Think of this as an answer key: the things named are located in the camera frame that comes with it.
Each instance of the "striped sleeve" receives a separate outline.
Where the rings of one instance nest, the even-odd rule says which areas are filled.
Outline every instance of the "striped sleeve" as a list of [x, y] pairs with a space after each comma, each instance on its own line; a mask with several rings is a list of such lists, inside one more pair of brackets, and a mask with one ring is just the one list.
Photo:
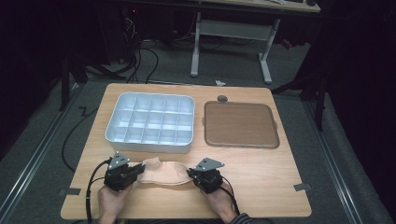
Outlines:
[[251, 223], [253, 223], [253, 220], [246, 213], [237, 216], [231, 222], [231, 224], [251, 224]]

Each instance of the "black tape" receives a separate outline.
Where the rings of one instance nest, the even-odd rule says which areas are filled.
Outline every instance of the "black tape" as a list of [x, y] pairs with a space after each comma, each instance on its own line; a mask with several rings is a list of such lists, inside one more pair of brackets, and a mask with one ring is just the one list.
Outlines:
[[300, 190], [308, 191], [308, 190], [311, 190], [312, 187], [311, 187], [310, 184], [301, 183], [301, 184], [298, 184], [298, 185], [294, 185], [294, 189], [296, 191], [300, 191]]
[[61, 189], [59, 190], [58, 195], [59, 196], [65, 196], [65, 195], [79, 195], [81, 192], [81, 189]]

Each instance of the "tray compartment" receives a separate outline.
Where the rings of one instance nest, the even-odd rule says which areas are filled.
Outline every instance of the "tray compartment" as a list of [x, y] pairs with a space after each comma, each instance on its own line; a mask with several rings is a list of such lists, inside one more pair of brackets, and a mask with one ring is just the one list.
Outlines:
[[125, 92], [116, 103], [106, 139], [116, 150], [187, 153], [194, 110], [190, 96]]

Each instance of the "wrist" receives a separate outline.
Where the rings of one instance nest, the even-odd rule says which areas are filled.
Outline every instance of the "wrist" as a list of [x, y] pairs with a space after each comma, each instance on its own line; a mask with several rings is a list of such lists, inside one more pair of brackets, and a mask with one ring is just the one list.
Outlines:
[[233, 222], [233, 220], [237, 217], [237, 214], [235, 213], [234, 210], [231, 211], [224, 211], [223, 213], [219, 214], [221, 220], [228, 224]]
[[100, 224], [114, 224], [116, 222], [116, 219], [117, 219], [116, 217], [102, 214], [99, 217], [99, 223]]

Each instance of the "human hand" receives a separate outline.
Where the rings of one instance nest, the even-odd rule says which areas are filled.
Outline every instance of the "human hand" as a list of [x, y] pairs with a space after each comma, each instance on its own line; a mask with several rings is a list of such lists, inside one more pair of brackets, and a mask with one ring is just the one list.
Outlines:
[[[230, 185], [222, 183], [221, 186], [232, 192]], [[210, 203], [210, 207], [215, 211], [224, 223], [231, 223], [237, 214], [233, 210], [233, 200], [224, 190], [218, 189], [212, 193], [206, 194], [201, 190], [201, 193], [206, 197]]]
[[98, 191], [100, 217], [99, 223], [112, 224], [126, 203], [126, 198], [131, 192], [133, 185], [121, 191], [114, 191], [104, 185]]

